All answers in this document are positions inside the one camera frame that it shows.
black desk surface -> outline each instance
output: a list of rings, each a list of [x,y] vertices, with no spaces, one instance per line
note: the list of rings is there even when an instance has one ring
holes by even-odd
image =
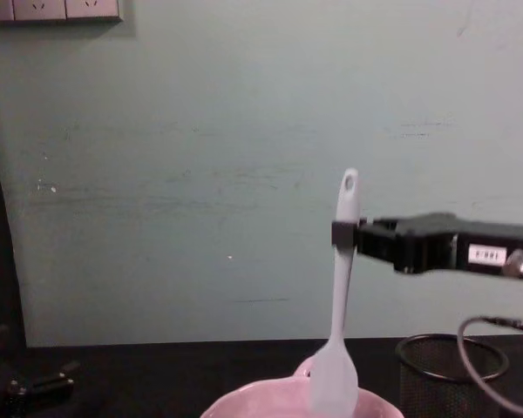
[[[523,335],[487,337],[510,358],[506,393],[523,402]],[[360,386],[398,405],[399,339],[348,340]],[[30,349],[15,361],[28,376],[80,361],[70,404],[35,418],[197,418],[217,398],[260,379],[283,377],[312,355],[320,340],[205,342]]]

black mesh cup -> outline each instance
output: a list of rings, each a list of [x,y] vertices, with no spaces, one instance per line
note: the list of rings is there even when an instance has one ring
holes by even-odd
[[[469,360],[482,378],[499,390],[509,367],[497,348],[465,338]],[[401,362],[401,412],[405,418],[494,418],[499,407],[465,370],[457,337],[416,335],[397,344]]]

cable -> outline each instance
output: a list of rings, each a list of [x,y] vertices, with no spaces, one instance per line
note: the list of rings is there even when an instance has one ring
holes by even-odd
[[[496,401],[501,407],[507,409],[510,412],[513,412],[514,414],[523,415],[523,407],[508,400],[506,397],[502,396],[494,389],[492,389],[490,385],[486,384],[486,382],[482,380],[480,374],[477,372],[477,370],[474,368],[474,366],[471,364],[471,361],[469,360],[469,356],[467,355],[465,345],[463,342],[465,338],[465,330],[467,329],[467,327],[469,327],[469,325],[477,322],[487,322],[489,324],[497,325],[500,327],[512,327],[523,331],[523,320],[510,320],[506,318],[488,316],[473,316],[472,318],[463,321],[463,323],[459,326],[459,329],[457,331],[457,346],[459,350],[459,355],[461,356],[461,360],[463,361],[463,364],[465,365],[467,372],[474,380],[474,382],[477,385],[479,385],[479,388],[484,390],[486,394],[490,396],[494,401]]]

pink bowl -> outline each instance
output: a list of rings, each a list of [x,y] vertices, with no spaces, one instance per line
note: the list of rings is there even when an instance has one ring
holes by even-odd
[[[201,418],[316,418],[309,412],[311,357],[290,377],[257,381],[226,394]],[[403,418],[397,408],[359,388],[353,418]]]

